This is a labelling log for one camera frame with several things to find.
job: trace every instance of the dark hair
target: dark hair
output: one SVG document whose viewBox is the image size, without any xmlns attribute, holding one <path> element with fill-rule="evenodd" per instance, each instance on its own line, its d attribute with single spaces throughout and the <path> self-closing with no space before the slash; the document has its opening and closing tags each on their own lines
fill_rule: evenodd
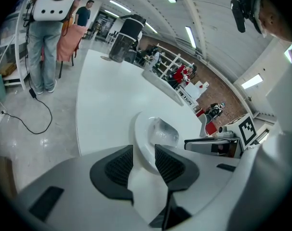
<svg viewBox="0 0 292 231">
<path fill-rule="evenodd" d="M 198 69 L 194 64 L 192 65 L 192 68 L 193 68 L 193 73 L 195 74 L 196 73 L 196 70 Z"/>
</svg>

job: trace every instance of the chair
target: chair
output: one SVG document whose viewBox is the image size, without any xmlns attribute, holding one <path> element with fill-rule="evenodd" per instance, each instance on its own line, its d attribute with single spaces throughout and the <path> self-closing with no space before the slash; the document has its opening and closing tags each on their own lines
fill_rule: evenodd
<svg viewBox="0 0 292 231">
<path fill-rule="evenodd" d="M 207 133 L 206 133 L 206 123 L 207 123 L 207 117 L 205 114 L 201 114 L 198 119 L 200 120 L 200 122 L 202 123 L 201 128 L 200 128 L 200 133 L 199 133 L 199 137 L 200 138 L 205 138 L 207 137 Z"/>
<path fill-rule="evenodd" d="M 86 32 L 87 28 L 84 26 L 71 25 L 66 34 L 61 35 L 57 43 L 57 61 L 61 62 L 61 67 L 59 71 L 59 77 L 61 78 L 61 73 L 63 70 L 63 61 L 69 62 L 70 58 L 73 66 L 73 52 L 77 48 L 81 37 Z"/>
<path fill-rule="evenodd" d="M 131 64 L 134 63 L 135 61 L 135 57 L 136 57 L 136 51 L 133 51 L 133 50 L 129 50 L 129 52 L 125 55 L 125 61 L 126 62 L 129 62 Z"/>
</svg>

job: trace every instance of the white table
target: white table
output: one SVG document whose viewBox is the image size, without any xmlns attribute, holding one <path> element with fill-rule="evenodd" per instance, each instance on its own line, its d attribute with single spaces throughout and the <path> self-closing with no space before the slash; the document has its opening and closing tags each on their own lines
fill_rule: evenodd
<svg viewBox="0 0 292 231">
<path fill-rule="evenodd" d="M 201 123 L 187 105 L 180 106 L 142 77 L 142 69 L 128 62 L 103 60 L 106 54 L 89 50 L 80 76 L 77 135 L 81 155 L 132 144 L 133 169 L 128 188 L 134 208 L 151 222 L 165 207 L 167 186 L 139 152 L 134 123 L 143 110 L 156 109 L 167 117 L 184 140 L 198 138 Z"/>
</svg>

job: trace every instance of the black cable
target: black cable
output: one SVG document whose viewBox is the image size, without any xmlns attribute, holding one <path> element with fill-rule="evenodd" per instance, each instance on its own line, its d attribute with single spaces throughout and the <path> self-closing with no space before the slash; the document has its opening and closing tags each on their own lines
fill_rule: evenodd
<svg viewBox="0 0 292 231">
<path fill-rule="evenodd" d="M 36 134 L 36 135 L 38 135 L 38 134 L 42 134 L 42 133 L 46 132 L 46 130 L 50 127 L 50 124 L 52 123 L 52 120 L 53 120 L 53 116 L 52 116 L 51 110 L 49 109 L 49 107 L 48 107 L 44 102 L 38 100 L 36 97 L 35 97 L 35 99 L 36 99 L 38 102 L 42 103 L 45 107 L 47 107 L 48 110 L 49 110 L 49 112 L 50 112 L 50 115 L 51 115 L 50 123 L 49 123 L 49 125 L 47 126 L 47 128 L 46 128 L 43 132 L 35 133 L 35 132 L 31 131 L 31 130 L 26 126 L 26 124 L 22 121 L 22 119 L 20 119 L 20 118 L 18 118 L 18 117 L 16 117 L 16 116 L 13 116 L 13 115 L 11 115 L 11 114 L 5 113 L 5 112 L 3 112 L 3 111 L 2 111 L 1 113 L 4 114 L 4 115 L 8 115 L 8 116 L 10 116 L 10 117 L 13 117 L 13 118 L 16 118 L 16 119 L 20 120 L 20 121 L 23 123 L 23 125 L 25 126 L 25 128 L 26 128 L 29 132 L 31 132 L 32 134 Z"/>
<path fill-rule="evenodd" d="M 24 51 L 25 51 L 25 68 L 26 68 L 27 75 L 28 75 L 28 69 L 27 69 L 27 63 L 26 63 L 26 48 L 27 48 L 27 44 L 29 44 L 29 25 L 30 25 L 30 19 L 27 20 L 27 15 L 28 15 L 29 7 L 27 8 L 27 12 L 26 12 L 26 16 L 25 16 L 24 24 L 23 24 L 23 27 L 26 28 L 26 36 L 25 36 L 25 47 L 24 47 Z M 49 112 L 50 112 L 51 120 L 50 120 L 50 123 L 48 124 L 47 128 L 46 128 L 44 131 L 42 131 L 42 132 L 35 133 L 35 132 L 31 131 L 31 130 L 26 126 L 26 124 L 22 121 L 22 119 L 20 119 L 20 118 L 18 118 L 18 117 L 16 117 L 16 116 L 13 116 L 13 115 L 11 115 L 11 114 L 9 114 L 9 113 L 5 113 L 5 112 L 3 112 L 3 111 L 2 111 L 1 113 L 4 114 L 4 115 L 8 115 L 8 116 L 10 116 L 10 117 L 13 117 L 13 118 L 16 118 L 16 119 L 20 120 L 20 121 L 23 123 L 23 125 L 25 126 L 25 128 L 26 128 L 29 132 L 31 132 L 32 134 L 36 134 L 36 135 L 38 135 L 38 134 L 42 134 L 42 133 L 44 133 L 44 132 L 47 131 L 47 129 L 50 127 L 50 125 L 51 125 L 51 123 L 52 123 L 53 116 L 52 116 L 52 113 L 51 113 L 50 108 L 49 108 L 44 102 L 42 102 L 42 101 L 40 101 L 40 100 L 37 99 L 37 96 L 36 96 L 36 94 L 35 94 L 33 88 L 31 87 L 31 84 L 30 84 L 30 78 L 28 78 L 28 83 L 29 83 L 29 86 L 30 86 L 29 93 L 31 94 L 31 96 L 32 96 L 34 99 L 36 99 L 38 102 L 42 103 L 45 107 L 47 107 L 47 109 L 48 109 Z"/>
</svg>

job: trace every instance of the man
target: man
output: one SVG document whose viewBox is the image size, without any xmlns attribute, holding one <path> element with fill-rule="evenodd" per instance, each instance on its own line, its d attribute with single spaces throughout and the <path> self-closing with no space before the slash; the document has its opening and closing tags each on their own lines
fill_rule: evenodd
<svg viewBox="0 0 292 231">
<path fill-rule="evenodd" d="M 80 7 L 75 15 L 75 24 L 78 26 L 86 26 L 90 18 L 90 8 L 93 6 L 94 1 L 88 0 L 86 6 Z"/>
<path fill-rule="evenodd" d="M 239 0 L 256 30 L 292 42 L 292 0 Z"/>
<path fill-rule="evenodd" d="M 74 0 L 72 11 L 80 0 Z M 34 21 L 29 25 L 29 44 L 27 45 L 29 72 L 38 95 L 46 89 L 54 92 L 56 87 L 56 45 L 61 35 L 63 23 L 59 21 Z M 42 47 L 44 49 L 43 74 L 40 68 Z"/>
</svg>

